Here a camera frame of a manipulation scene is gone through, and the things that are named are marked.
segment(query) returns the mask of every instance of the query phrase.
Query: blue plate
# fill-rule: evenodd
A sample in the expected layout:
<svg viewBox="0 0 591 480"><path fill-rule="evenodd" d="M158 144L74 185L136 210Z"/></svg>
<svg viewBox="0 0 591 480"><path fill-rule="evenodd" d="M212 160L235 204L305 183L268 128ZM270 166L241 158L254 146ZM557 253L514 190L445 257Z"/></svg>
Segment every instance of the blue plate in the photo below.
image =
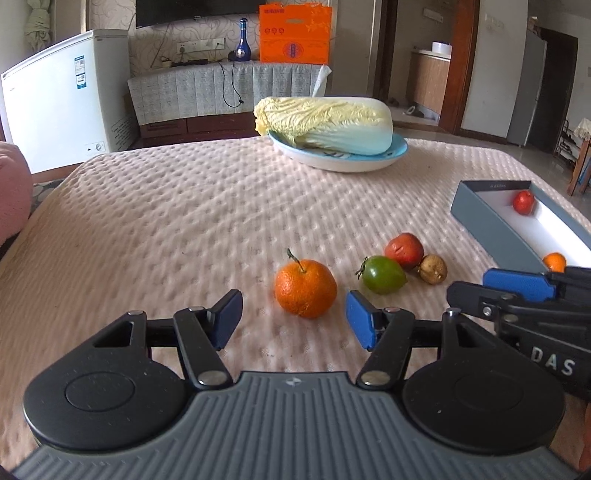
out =
<svg viewBox="0 0 591 480"><path fill-rule="evenodd" d="M379 170L398 160L408 150L406 140L392 134L390 148L380 155L357 155L322 148L295 148L286 144L275 132L269 132L275 146L293 160L322 170L345 173Z"/></svg>

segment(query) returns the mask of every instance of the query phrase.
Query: television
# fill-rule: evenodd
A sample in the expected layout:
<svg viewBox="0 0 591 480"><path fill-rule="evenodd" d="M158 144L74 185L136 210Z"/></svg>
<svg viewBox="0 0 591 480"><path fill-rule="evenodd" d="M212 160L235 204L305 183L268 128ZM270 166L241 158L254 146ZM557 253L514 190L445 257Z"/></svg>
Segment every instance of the television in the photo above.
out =
<svg viewBox="0 0 591 480"><path fill-rule="evenodd" d="M135 26L141 28L215 15L254 14L264 3L265 0L136 0Z"/></svg>

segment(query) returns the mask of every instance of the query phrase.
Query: logo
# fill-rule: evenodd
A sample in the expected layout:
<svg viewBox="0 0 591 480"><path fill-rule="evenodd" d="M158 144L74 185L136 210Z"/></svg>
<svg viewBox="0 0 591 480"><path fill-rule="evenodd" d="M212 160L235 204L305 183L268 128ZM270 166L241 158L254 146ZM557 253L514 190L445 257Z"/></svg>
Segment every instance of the logo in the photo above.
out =
<svg viewBox="0 0 591 480"><path fill-rule="evenodd" d="M548 360L543 362L544 352L541 348L533 347L531 350L531 359L537 364L544 364L546 368L551 368L555 372L560 371L564 376L570 377L573 374L573 368L575 367L576 363L574 360L567 358L564 362L560 362L556 353L552 353Z"/></svg>
<svg viewBox="0 0 591 480"><path fill-rule="evenodd" d="M285 383L294 388L301 384L301 380L297 377L291 377L290 379L286 380Z"/></svg>
<svg viewBox="0 0 591 480"><path fill-rule="evenodd" d="M289 59L301 57L302 53L304 53L304 47L299 43L288 43L283 47L283 55Z"/></svg>

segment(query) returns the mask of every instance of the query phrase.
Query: orange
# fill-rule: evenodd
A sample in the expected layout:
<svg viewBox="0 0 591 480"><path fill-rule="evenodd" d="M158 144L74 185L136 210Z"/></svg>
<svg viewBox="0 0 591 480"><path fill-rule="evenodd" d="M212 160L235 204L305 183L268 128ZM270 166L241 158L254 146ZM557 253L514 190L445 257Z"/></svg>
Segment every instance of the orange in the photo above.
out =
<svg viewBox="0 0 591 480"><path fill-rule="evenodd" d="M330 270L315 260L301 262L287 250L292 263L277 272L275 298L288 312L315 319L326 312L336 299L337 286Z"/></svg>
<svg viewBox="0 0 591 480"><path fill-rule="evenodd" d="M544 262L544 265L550 269L550 271L564 273L564 269L566 268L566 259L563 254L554 252L552 254L546 255L542 261Z"/></svg>

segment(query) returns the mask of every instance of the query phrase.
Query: mattress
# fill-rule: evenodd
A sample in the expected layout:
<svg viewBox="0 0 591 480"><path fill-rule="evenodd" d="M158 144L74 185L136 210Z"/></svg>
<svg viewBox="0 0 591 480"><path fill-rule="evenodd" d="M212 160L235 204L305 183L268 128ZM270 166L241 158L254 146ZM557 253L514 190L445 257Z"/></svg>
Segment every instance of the mattress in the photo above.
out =
<svg viewBox="0 0 591 480"><path fill-rule="evenodd" d="M418 318L439 319L446 287L480 282L495 264L450 216L464 179L533 180L585 228L591 224L558 192L497 150L409 140L408 153L382 171L339 174L302 166L268 138L201 142L95 157L41 204L0 261L0 463L14 467L34 448L22 415L31 379L128 310L169 317L211 306L229 289L244 295L243 318L220 355L243 370L347 371L368 353L345 319L355 271L400 232L447 261L439 286L410 278L376 296ZM325 263L339 294L318 320L294 317L273 298L286 249ZM410 370L434 360L421 350ZM155 359L180 374L174 352ZM553 449L576 465L584 404L568 397Z"/></svg>

